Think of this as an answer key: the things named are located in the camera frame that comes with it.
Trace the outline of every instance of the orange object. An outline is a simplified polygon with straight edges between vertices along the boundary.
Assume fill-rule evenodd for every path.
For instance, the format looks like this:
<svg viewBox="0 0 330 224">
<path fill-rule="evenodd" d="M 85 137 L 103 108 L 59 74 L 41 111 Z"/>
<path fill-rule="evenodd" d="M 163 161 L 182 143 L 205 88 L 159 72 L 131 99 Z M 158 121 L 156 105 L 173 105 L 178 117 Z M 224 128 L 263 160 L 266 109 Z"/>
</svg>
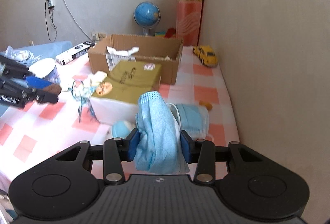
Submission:
<svg viewBox="0 0 330 224">
<path fill-rule="evenodd" d="M 200 101 L 199 101 L 199 105 L 200 105 L 200 106 L 204 106 L 207 110 L 211 110 L 211 109 L 213 109 L 212 104 L 209 103 L 209 102 L 205 102 L 205 101 L 200 100 Z"/>
</svg>

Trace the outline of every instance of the white sticker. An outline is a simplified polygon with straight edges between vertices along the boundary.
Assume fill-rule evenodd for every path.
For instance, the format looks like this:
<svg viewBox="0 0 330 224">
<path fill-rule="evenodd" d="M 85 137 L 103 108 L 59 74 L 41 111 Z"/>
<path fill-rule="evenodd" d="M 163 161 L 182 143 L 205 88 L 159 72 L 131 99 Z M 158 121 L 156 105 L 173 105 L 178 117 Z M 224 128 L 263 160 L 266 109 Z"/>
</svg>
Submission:
<svg viewBox="0 0 330 224">
<path fill-rule="evenodd" d="M 118 56 L 118 55 L 112 55 L 112 54 L 106 54 L 107 56 L 107 63 L 109 67 L 109 71 L 112 71 L 112 69 L 121 61 L 135 61 L 135 57 L 133 56 Z"/>
<path fill-rule="evenodd" d="M 153 63 L 144 64 L 143 69 L 145 71 L 153 71 L 155 69 L 155 64 Z"/>
</svg>

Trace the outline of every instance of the screw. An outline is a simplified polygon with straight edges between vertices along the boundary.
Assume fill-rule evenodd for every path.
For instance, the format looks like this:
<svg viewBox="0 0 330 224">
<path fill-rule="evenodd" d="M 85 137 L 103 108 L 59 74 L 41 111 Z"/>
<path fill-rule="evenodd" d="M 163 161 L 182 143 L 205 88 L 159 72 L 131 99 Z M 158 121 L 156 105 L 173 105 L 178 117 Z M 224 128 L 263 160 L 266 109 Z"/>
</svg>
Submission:
<svg viewBox="0 0 330 224">
<path fill-rule="evenodd" d="M 213 176 L 209 174 L 199 174 L 196 179 L 200 182 L 210 182 L 213 180 Z"/>
<path fill-rule="evenodd" d="M 108 181 L 112 181 L 112 182 L 118 182 L 120 181 L 123 177 L 121 176 L 121 174 L 118 173 L 111 173 L 111 174 L 107 174 L 107 176 L 105 177 Z"/>
</svg>

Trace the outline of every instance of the toy car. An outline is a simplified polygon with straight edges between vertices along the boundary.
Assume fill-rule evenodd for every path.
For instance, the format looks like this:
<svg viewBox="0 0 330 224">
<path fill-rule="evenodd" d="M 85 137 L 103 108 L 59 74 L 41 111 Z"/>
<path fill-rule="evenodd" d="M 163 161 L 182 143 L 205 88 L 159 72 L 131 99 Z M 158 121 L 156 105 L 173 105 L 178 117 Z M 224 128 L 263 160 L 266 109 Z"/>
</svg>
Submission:
<svg viewBox="0 0 330 224">
<path fill-rule="evenodd" d="M 209 67 L 216 67 L 218 60 L 214 54 L 213 48 L 210 46 L 194 46 L 192 52 L 198 56 L 203 65 Z"/>
</svg>

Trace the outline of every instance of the orange sticker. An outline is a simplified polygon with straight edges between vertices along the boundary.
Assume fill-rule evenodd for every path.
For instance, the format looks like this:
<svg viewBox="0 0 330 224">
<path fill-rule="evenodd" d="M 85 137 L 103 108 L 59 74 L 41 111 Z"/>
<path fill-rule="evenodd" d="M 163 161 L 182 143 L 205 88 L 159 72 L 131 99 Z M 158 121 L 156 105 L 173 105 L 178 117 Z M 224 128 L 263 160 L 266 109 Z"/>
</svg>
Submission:
<svg viewBox="0 0 330 224">
<path fill-rule="evenodd" d="M 103 82 L 100 84 L 98 88 L 96 88 L 96 94 L 98 94 L 99 96 L 104 96 L 109 92 L 111 92 L 111 90 L 112 90 L 112 84 L 109 82 Z"/>
</svg>

